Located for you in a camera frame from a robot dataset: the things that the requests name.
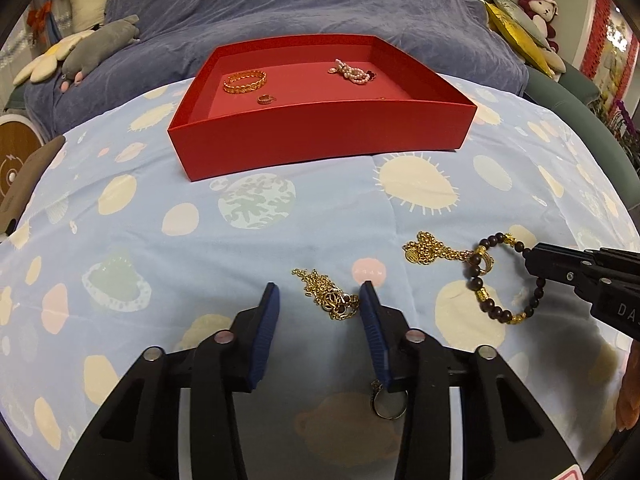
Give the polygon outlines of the purple blue blanket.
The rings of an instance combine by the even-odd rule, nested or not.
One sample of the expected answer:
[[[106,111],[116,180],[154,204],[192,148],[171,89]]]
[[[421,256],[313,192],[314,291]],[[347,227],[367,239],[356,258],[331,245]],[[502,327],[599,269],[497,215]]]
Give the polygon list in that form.
[[[522,93],[523,62],[488,27],[478,0],[107,0],[109,21],[137,15],[140,39],[79,86],[29,84],[26,110],[47,138],[172,82],[195,76],[212,51],[244,40],[373,35],[437,73]]]

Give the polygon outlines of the blue planet print cloth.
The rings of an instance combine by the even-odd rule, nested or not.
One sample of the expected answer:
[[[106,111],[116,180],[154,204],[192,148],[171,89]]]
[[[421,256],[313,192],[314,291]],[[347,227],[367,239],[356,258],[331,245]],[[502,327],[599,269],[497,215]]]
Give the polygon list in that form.
[[[583,467],[615,430],[629,339],[548,284],[502,325],[453,261],[408,263],[417,232],[466,249],[497,232],[527,246],[637,250],[634,222],[582,139],[550,110],[458,80],[477,107],[459,151],[340,158],[192,182],[167,127],[188,86],[146,92],[67,133],[1,245],[1,411],[40,472],[61,472],[145,348],[190,349],[277,284],[265,378],[235,399],[254,479],[389,479],[400,396],[370,408],[359,318],[334,321],[300,269],[383,304],[446,346],[495,347]]]

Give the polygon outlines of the brown flat case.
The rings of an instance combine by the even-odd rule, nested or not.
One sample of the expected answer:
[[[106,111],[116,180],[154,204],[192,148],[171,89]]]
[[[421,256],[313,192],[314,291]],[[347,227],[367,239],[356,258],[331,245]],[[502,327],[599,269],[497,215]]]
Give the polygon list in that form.
[[[26,210],[32,192],[65,142],[64,136],[57,136],[34,151],[26,159],[23,167],[17,171],[15,181],[10,185],[8,194],[2,198],[1,202],[2,235],[10,236],[16,231],[17,223],[20,222]]]

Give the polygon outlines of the gold cushion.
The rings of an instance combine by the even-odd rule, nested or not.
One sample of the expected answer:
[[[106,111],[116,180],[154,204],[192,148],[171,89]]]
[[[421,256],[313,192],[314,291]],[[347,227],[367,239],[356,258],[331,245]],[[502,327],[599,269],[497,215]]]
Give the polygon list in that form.
[[[500,10],[498,6],[489,2],[484,2],[484,6],[491,25],[506,40],[512,50],[521,58],[524,58],[526,63],[535,67],[549,78],[553,78],[554,71],[544,58],[541,48],[535,44],[528,32],[513,18],[510,18],[506,12]]]

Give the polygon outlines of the grey green cushion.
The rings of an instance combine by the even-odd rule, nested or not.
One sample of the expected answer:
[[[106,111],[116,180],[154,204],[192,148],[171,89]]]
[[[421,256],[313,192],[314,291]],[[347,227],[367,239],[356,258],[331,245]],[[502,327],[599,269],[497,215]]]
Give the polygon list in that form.
[[[526,30],[539,47],[550,48],[547,37],[517,3],[512,0],[492,0],[492,2]]]

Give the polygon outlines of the red bow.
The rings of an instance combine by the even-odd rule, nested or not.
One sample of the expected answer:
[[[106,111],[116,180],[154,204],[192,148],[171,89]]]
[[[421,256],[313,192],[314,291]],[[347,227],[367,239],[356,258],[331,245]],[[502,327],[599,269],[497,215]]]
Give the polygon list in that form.
[[[32,34],[32,43],[36,44],[46,31],[47,19],[51,13],[52,1],[46,0],[41,6],[32,3],[27,14],[27,26]]]

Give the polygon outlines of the red jewelry tray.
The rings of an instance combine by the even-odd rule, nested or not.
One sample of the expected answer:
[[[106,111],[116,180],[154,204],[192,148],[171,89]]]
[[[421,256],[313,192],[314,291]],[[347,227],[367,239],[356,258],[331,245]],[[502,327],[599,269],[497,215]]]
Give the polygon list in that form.
[[[222,83],[263,70],[257,91]],[[276,100],[259,105],[270,94]],[[375,36],[298,35],[213,50],[186,90],[168,136],[192,181],[313,160],[461,148],[476,105],[406,52]]]

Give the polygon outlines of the small gold ear cuff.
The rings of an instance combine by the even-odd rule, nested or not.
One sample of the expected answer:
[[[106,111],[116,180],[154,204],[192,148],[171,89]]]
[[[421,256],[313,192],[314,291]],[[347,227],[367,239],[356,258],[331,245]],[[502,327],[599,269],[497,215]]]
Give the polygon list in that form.
[[[259,105],[269,105],[272,104],[276,98],[274,96],[270,96],[270,94],[261,94],[257,98],[257,103]]]

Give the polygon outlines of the grey plush toy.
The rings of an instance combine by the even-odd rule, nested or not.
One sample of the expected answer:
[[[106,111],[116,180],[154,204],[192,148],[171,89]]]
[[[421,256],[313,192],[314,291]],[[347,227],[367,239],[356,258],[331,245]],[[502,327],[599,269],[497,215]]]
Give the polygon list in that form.
[[[80,84],[107,58],[137,42],[140,35],[138,21],[137,14],[131,14],[102,26],[92,35],[80,40],[70,50],[62,65],[60,90],[66,92],[71,84]]]

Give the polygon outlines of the red monkey plush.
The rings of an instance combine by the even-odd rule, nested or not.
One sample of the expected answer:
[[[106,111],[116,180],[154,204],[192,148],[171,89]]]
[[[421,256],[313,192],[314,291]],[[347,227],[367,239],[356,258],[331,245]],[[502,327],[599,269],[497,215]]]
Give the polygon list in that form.
[[[518,5],[534,22],[541,35],[549,45],[549,49],[555,53],[559,52],[559,46],[554,41],[555,29],[551,25],[558,15],[558,4],[555,0],[518,0]]]

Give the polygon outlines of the gold braided bangle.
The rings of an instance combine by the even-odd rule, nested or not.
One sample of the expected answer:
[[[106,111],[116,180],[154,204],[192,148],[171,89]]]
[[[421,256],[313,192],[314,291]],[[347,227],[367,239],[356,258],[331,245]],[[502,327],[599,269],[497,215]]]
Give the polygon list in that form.
[[[222,83],[222,90],[229,94],[243,94],[259,90],[267,82],[263,70],[243,70],[229,75]]]

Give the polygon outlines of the round wooden white device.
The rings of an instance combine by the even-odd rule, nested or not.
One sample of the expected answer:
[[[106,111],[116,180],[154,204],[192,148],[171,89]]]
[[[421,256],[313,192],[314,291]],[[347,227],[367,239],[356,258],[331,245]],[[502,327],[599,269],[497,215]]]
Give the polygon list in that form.
[[[26,159],[44,142],[36,126],[25,116],[3,114],[0,119],[1,198],[5,198]]]

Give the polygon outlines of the green sofa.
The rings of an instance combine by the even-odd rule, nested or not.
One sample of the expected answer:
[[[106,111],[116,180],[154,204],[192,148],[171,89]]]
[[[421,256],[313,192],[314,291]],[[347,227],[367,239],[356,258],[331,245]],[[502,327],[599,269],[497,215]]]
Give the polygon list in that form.
[[[516,92],[526,100],[551,110],[582,139],[628,209],[639,203],[639,177],[610,130],[573,92],[541,73],[522,65],[528,81]]]

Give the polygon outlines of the cream flower plush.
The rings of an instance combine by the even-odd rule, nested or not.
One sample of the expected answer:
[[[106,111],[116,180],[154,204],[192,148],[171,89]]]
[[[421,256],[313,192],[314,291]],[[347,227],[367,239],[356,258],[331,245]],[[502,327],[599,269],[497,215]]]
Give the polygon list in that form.
[[[67,36],[54,44],[20,70],[13,79],[14,87],[18,87],[28,80],[32,84],[39,84],[49,79],[58,69],[58,63],[68,57],[70,51],[77,46],[78,42],[92,34],[92,29],[85,30],[84,32]]]

